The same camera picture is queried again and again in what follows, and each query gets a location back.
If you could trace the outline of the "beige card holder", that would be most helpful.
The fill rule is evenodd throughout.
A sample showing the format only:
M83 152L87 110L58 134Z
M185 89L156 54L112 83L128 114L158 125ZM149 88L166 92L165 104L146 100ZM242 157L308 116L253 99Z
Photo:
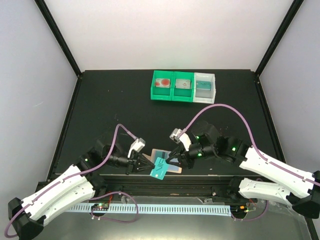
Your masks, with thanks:
M181 167L177 167L177 166L173 166L173 165L169 165L167 171L169 173L181 174L182 173L182 168Z

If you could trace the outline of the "teal VIP credit card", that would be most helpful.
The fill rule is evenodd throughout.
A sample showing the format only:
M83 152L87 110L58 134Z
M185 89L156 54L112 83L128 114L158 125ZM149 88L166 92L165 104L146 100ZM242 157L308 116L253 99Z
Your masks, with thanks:
M166 160L161 157L157 157L154 163L154 168L151 170L149 175L155 179L163 180L168 168L169 164Z

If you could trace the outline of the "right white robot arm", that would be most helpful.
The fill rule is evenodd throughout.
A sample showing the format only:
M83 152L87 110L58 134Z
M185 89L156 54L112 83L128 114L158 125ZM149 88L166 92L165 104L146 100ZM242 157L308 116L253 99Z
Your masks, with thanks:
M192 129L195 142L181 129L174 129L170 139L177 143L166 159L176 166L193 168L196 160L219 160L223 163L256 173L268 182L246 177L233 177L227 190L227 197L238 202L245 199L263 199L278 202L292 208L296 213L310 219L320 217L320 172L308 172L292 167L259 150L243 140L223 136L206 121Z

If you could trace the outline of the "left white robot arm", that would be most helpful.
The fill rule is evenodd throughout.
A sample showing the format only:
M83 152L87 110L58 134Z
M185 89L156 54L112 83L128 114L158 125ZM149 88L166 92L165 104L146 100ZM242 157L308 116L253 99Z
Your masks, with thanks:
M77 164L72 164L58 178L34 194L8 203L8 218L21 240L37 237L50 221L70 207L91 198L103 199L108 192L106 181L96 173L89 172L107 158L107 165L125 168L125 173L137 173L154 167L140 151L145 146L142 138L136 139L129 151L119 144L111 148L102 140L81 155Z

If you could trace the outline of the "grey patterned card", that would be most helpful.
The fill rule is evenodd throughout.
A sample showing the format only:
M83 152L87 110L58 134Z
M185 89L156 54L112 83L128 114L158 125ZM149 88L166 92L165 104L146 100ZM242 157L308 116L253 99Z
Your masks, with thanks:
M190 89L191 88L191 80L184 78L176 78L175 79L175 88L177 89Z

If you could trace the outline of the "red dotted card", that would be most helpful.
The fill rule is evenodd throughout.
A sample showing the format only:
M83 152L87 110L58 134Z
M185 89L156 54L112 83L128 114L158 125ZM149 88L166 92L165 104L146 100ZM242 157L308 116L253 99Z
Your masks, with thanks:
M156 88L170 88L171 80L169 78L156 78L154 86Z

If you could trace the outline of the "teal card in bin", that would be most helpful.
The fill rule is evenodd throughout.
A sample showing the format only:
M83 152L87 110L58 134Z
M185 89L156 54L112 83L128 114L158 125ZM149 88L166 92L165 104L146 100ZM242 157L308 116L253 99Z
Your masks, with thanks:
M198 91L210 91L212 88L212 83L210 81L197 80L196 89Z

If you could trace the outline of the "left circuit board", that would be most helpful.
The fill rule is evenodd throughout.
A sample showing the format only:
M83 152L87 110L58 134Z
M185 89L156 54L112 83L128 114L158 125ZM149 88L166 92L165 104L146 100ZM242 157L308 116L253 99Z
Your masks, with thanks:
M91 210L93 211L107 211L108 209L109 209L108 203L95 203L91 207Z

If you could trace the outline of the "circuit board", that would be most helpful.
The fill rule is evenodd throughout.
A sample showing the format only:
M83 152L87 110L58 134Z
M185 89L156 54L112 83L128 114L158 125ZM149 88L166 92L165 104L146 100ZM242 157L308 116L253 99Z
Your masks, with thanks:
M109 209L108 203L95 203L91 207L91 210L93 211L107 211L108 209Z
M231 205L230 206L230 212L233 214L242 214L242 213L248 213L255 211L257 208L256 207L250 207L247 205Z

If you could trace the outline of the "middle green bin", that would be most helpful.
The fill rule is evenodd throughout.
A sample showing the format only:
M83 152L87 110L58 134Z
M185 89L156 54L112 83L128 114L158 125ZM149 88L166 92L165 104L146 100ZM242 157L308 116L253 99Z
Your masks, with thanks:
M194 98L193 72L175 71L173 73L172 100L175 102L191 103Z

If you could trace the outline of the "green bin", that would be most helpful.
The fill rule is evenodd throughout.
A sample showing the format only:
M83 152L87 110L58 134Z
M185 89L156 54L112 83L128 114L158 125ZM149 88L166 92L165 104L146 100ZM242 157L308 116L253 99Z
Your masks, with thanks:
M191 103L194 98L193 72L175 71L173 73L172 100L175 102Z
M173 77L173 71L155 70L150 87L150 99L171 101Z

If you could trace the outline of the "left green bin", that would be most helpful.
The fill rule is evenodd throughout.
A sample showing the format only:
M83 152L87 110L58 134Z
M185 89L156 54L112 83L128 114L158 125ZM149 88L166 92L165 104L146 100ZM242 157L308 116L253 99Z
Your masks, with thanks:
M150 99L171 101L173 77L173 71L155 70L150 87Z

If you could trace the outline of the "white bin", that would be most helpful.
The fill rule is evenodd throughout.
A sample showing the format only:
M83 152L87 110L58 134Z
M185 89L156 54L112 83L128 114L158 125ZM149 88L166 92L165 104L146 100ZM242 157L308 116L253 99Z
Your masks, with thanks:
M216 78L213 73L194 73L193 102L214 104L216 96Z

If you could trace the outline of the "right circuit board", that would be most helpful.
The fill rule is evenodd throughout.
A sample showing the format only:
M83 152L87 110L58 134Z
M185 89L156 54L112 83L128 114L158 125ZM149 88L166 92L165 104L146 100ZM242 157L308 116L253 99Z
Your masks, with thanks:
M242 214L242 213L248 213L255 211L257 208L256 207L250 207L247 205L231 205L230 206L230 212L233 214Z

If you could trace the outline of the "black aluminium rail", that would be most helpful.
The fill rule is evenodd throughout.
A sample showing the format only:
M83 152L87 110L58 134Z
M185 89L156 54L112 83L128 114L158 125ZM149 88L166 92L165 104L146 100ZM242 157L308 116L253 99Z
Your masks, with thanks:
M228 186L231 176L169 175L163 180L148 175L104 175L109 186L136 197L211 197L218 186Z

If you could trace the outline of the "left black frame post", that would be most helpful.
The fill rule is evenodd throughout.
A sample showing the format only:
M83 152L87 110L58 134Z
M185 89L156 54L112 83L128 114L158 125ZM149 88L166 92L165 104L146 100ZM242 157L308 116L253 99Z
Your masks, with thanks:
M66 57L69 65L71 66L73 72L75 73L75 75L79 78L82 76L82 72L67 44L67 42L65 41L51 11L49 10L46 2L44 0L35 0L34 1L38 7L38 9L40 10L44 20L46 21L48 27L50 28L53 36L55 37L58 45L60 46L64 56Z

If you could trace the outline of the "black frame post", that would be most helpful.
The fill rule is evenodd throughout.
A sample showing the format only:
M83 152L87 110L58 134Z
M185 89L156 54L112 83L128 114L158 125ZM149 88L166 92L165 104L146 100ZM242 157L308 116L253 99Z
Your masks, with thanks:
M286 12L283 20L281 21L275 35L273 36L266 52L264 53L258 67L255 70L255 75L260 77L266 68L268 62L270 61L272 55L277 49L279 43L287 32L289 26L291 25L293 19L301 8L304 0L293 0L288 11Z
M58 45L60 46L64 56L66 57L69 65L71 66L73 72L75 73L75 75L79 78L82 76L82 72L67 44L67 42L65 41L51 11L49 10L46 2L44 0L35 0L34 1L38 7L38 9L40 10L44 20L46 21L48 27L50 28L53 36L55 37Z

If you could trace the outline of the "right black frame post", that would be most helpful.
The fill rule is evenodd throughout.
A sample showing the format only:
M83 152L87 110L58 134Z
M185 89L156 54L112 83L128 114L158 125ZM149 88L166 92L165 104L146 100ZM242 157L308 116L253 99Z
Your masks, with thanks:
M293 19L301 8L304 0L293 0L288 11L286 12L283 20L281 21L275 35L273 36L266 52L264 53L258 67L255 70L255 75L260 77L266 68L268 62L270 61L272 55L277 49L279 43L287 32L289 26L291 25Z

